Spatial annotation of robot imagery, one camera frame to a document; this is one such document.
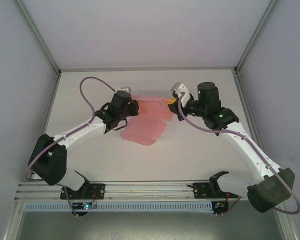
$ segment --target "white table surface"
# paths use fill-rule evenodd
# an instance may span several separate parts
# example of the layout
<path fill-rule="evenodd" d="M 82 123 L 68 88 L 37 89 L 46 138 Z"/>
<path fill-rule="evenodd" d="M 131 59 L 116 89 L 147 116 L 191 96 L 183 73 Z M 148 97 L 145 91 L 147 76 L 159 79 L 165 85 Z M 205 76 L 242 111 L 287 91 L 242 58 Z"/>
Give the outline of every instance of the white table surface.
<path fill-rule="evenodd" d="M 176 82 L 184 83 L 195 99 L 199 83 L 214 82 L 222 106 L 233 110 L 249 131 L 231 70 L 158 70 L 62 73 L 48 135 L 63 133 L 90 118 L 91 109 L 79 92 L 80 81 L 88 76 L 101 78 L 114 88 L 129 86 L 133 94 L 167 98 Z M 110 89 L 94 79 L 85 81 L 83 91 L 95 110 L 113 96 Z M 205 127 L 201 118 L 189 118 Z M 215 134 L 179 122 L 177 116 L 167 122 L 163 134 L 151 146 L 123 140 L 119 131 L 110 131 L 92 138 L 68 156 L 67 167 L 90 181 L 207 180 L 222 170 L 250 177 L 248 169 L 225 142 Z"/>

